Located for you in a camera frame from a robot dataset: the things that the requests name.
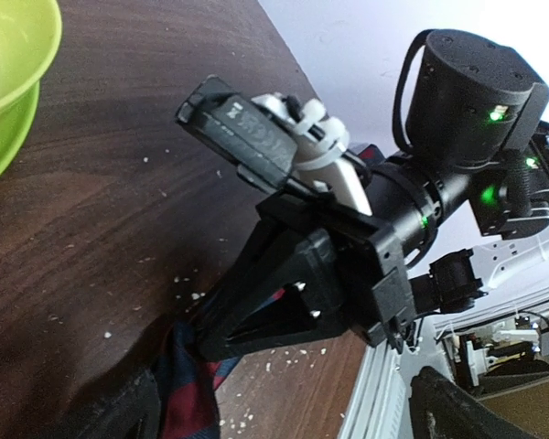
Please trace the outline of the red navy striped tie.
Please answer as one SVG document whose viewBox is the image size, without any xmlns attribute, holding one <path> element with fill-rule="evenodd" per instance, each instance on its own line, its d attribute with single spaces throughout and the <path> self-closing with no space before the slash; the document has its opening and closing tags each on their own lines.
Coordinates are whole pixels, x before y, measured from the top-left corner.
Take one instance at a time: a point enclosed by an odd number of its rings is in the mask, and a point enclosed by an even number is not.
<svg viewBox="0 0 549 439">
<path fill-rule="evenodd" d="M 210 362 L 196 350 L 194 325 L 213 310 L 214 302 L 211 298 L 192 316 L 175 320 L 152 363 L 160 400 L 160 438 L 221 436 L 216 391 L 242 358 Z"/>
</svg>

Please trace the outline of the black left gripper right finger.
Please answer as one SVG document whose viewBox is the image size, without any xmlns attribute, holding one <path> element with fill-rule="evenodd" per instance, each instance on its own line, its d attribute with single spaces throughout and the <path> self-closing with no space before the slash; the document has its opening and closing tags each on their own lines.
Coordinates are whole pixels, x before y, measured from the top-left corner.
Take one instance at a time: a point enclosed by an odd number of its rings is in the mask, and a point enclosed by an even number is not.
<svg viewBox="0 0 549 439">
<path fill-rule="evenodd" d="M 411 381 L 414 438 L 525 438 L 522 429 L 475 400 L 436 369 L 425 366 Z"/>
</svg>

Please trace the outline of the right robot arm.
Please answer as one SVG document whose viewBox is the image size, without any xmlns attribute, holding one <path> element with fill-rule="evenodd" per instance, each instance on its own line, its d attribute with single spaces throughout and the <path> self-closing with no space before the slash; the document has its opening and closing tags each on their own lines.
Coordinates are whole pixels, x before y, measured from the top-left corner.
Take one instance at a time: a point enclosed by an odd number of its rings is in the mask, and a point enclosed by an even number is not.
<svg viewBox="0 0 549 439">
<path fill-rule="evenodd" d="M 549 226 L 549 87 L 514 49 L 455 29 L 420 32 L 399 84 L 420 68 L 408 112 L 393 108 L 398 152 L 374 165 L 350 153 L 317 101 L 245 99 L 204 80 L 178 122 L 267 195 L 196 328 L 210 361 L 332 338 L 402 350 L 416 319 L 471 308 L 485 278 L 470 250 L 407 272 L 469 203 L 483 235 Z"/>
</svg>

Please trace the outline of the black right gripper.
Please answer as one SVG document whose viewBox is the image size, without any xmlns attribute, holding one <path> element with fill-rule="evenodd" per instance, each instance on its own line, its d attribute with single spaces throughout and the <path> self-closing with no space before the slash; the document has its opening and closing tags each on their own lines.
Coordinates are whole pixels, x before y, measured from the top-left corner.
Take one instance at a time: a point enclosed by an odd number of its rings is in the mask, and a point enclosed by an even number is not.
<svg viewBox="0 0 549 439">
<path fill-rule="evenodd" d="M 404 347 L 414 302 L 390 224 L 290 195 L 261 202 L 260 220 L 210 289 L 196 345 L 219 361 L 352 330 Z"/>
</svg>

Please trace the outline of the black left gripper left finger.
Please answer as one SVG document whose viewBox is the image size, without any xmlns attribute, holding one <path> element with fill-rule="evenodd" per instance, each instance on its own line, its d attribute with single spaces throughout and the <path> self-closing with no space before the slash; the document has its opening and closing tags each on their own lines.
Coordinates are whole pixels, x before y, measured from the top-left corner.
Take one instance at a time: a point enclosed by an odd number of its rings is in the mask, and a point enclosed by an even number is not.
<svg viewBox="0 0 549 439">
<path fill-rule="evenodd" d="M 161 402 L 154 375 L 139 370 L 119 390 L 82 409 L 69 438 L 157 438 Z"/>
</svg>

